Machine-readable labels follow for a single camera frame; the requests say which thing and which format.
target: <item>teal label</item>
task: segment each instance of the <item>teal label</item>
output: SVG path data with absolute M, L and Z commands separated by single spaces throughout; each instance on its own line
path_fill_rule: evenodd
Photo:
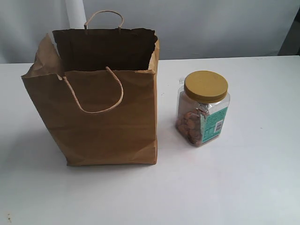
M 221 133 L 226 112 L 227 107 L 218 112 L 215 112 L 212 115 L 209 115 L 206 118 L 206 122 L 203 129 L 204 134 L 202 138 L 202 143 L 209 141 L 210 139 L 214 138 L 215 136 Z

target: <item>paper bag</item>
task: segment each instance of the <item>paper bag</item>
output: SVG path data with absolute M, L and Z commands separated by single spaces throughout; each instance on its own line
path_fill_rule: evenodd
M 158 39 L 87 23 L 53 32 L 60 57 L 46 35 L 25 88 L 68 165 L 155 164 Z

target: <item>table surface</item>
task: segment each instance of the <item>table surface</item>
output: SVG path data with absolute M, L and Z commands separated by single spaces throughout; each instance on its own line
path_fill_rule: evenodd
M 299 225 L 300 57 L 162 60 L 156 165 L 68 167 L 20 76 L 0 64 L 0 224 Z M 229 83 L 222 134 L 190 146 L 174 129 L 180 79 Z

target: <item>white backdrop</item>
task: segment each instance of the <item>white backdrop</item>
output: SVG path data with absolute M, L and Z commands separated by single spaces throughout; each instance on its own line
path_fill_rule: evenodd
M 85 14 L 89 18 L 101 9 L 122 13 L 124 28 L 155 30 L 161 59 L 277 55 L 300 5 L 299 0 L 0 1 L 0 63 L 32 62 L 45 33 L 82 27 Z M 89 27 L 114 28 L 119 22 L 106 13 Z

